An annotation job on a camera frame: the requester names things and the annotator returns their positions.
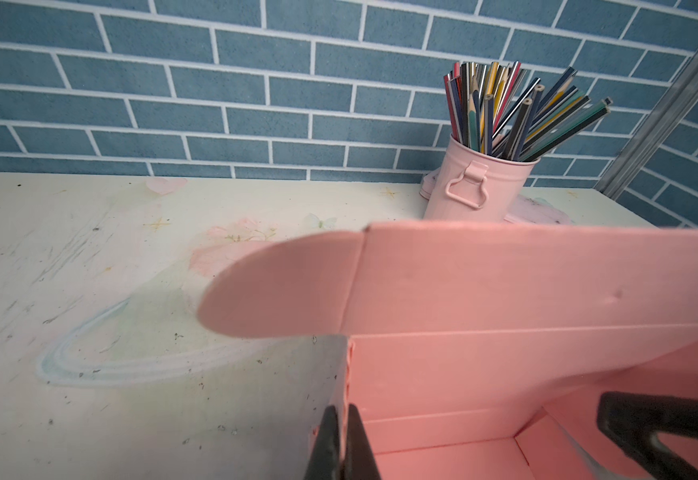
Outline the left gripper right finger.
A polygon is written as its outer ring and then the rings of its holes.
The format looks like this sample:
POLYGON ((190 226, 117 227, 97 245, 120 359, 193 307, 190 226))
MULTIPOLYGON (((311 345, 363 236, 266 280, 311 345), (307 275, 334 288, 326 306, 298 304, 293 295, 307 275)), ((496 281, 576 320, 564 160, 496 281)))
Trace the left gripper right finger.
POLYGON ((382 479, 360 412, 354 404, 350 404, 348 410, 342 478, 346 480, 382 479))

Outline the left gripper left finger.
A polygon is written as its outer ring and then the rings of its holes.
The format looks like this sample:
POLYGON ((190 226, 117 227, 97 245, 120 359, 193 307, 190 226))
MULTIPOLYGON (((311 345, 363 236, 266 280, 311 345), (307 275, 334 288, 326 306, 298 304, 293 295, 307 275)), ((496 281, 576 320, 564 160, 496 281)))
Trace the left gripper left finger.
POLYGON ((341 476, 340 423, 338 411, 331 405, 323 413, 304 479, 338 480, 341 476))

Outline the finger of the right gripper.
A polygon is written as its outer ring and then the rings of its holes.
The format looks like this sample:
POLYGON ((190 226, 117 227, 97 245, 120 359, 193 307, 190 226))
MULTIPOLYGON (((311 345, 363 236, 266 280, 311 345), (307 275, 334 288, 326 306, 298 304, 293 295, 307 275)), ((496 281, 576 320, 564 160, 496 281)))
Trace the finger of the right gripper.
POLYGON ((597 427, 656 479, 698 479, 698 469, 659 439, 698 440, 698 400, 609 391, 600 396, 597 427))

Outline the pink paper box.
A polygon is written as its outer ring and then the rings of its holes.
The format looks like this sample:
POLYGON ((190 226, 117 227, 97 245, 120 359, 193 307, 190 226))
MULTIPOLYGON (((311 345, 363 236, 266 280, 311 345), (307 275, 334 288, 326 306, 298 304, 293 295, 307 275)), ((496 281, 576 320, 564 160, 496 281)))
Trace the pink paper box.
POLYGON ((602 394, 698 399, 698 230, 394 222, 274 243, 198 317, 238 338, 339 335, 387 479, 590 479, 645 468, 602 394))

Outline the pink metal pencil cup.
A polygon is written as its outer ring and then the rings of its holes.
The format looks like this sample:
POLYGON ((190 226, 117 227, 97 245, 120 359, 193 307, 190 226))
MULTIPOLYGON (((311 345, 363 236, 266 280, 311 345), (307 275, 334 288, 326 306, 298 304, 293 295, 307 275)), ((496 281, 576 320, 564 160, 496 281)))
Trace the pink metal pencil cup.
POLYGON ((491 157, 452 138, 424 218, 501 223, 535 165, 491 157))

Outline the coloured pencils bundle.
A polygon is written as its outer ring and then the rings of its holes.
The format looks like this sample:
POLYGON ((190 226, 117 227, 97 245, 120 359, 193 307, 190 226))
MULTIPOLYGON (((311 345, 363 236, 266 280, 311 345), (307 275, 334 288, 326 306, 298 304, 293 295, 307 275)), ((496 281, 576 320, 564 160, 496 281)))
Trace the coloured pencils bundle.
POLYGON ((493 158, 533 163, 611 112, 576 87, 569 67, 550 86, 520 62, 456 62, 443 76, 451 138, 493 158))

